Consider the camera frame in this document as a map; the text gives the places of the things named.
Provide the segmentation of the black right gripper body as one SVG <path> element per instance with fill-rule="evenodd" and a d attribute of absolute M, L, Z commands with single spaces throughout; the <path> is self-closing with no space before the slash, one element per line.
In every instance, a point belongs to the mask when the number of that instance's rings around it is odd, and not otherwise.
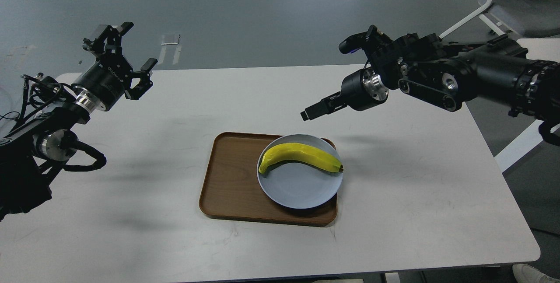
<path fill-rule="evenodd" d="M 362 68 L 345 77 L 341 85 L 342 102 L 353 110 L 363 111 L 382 105 L 389 90 L 373 68 Z"/>

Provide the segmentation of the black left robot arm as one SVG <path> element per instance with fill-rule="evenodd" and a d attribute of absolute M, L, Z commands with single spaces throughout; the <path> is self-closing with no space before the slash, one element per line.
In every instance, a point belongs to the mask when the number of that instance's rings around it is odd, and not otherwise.
<path fill-rule="evenodd" d="M 134 70 L 123 55 L 122 38 L 134 26 L 101 24 L 83 48 L 95 57 L 92 66 L 66 84 L 42 73 L 24 74 L 22 107 L 15 125 L 1 138 L 0 214 L 29 213 L 52 199 L 50 184 L 61 171 L 103 168 L 105 155 L 81 142 L 72 131 L 95 110 L 108 111 L 121 98 L 140 99 L 153 86 L 150 58 Z"/>

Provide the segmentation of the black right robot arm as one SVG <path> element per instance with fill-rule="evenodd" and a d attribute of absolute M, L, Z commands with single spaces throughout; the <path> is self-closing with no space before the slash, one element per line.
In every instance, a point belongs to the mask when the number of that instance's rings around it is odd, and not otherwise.
<path fill-rule="evenodd" d="M 455 112 L 477 97 L 508 106 L 508 115 L 541 120 L 541 138 L 559 145 L 559 63 L 528 59 L 528 50 L 508 35 L 473 45 L 444 45 L 436 34 L 389 38 L 374 25 L 348 36 L 342 54 L 364 51 L 364 68 L 348 75 L 341 90 L 301 112 L 313 120 L 345 107 L 362 111 L 386 102 L 399 90 L 428 104 Z"/>

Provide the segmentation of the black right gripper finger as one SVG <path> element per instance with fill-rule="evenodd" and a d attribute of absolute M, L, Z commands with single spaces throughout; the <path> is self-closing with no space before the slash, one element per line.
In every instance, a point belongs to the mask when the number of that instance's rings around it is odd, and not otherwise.
<path fill-rule="evenodd" d="M 323 98 L 314 105 L 305 108 L 304 111 L 300 112 L 300 116 L 303 120 L 314 120 L 318 117 L 322 117 L 323 115 L 337 112 L 346 106 L 348 106 L 348 104 L 345 102 L 342 97 L 342 93 L 339 91 Z"/>

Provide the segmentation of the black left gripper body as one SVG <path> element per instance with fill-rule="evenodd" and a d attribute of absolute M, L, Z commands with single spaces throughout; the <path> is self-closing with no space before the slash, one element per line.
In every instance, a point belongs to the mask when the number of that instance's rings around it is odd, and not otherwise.
<path fill-rule="evenodd" d="M 130 87 L 130 78 L 126 76 L 132 66 L 124 60 L 96 60 L 84 73 L 71 84 L 74 91 L 86 90 L 100 101 L 99 110 L 108 111 Z"/>

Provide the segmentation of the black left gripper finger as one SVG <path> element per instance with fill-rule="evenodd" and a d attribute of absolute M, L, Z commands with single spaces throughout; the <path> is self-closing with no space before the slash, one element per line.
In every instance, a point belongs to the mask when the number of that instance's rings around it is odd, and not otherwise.
<path fill-rule="evenodd" d="M 156 58 L 148 58 L 139 71 L 130 74 L 132 79 L 138 78 L 139 81 L 136 86 L 125 90 L 124 94 L 126 99 L 139 100 L 152 88 L 153 82 L 151 81 L 151 74 L 152 69 L 157 63 L 158 60 Z"/>
<path fill-rule="evenodd" d="M 132 71 L 123 55 L 122 38 L 133 26 L 130 21 L 116 27 L 101 24 L 94 30 L 93 38 L 84 38 L 83 49 L 93 54 L 104 69 Z"/>

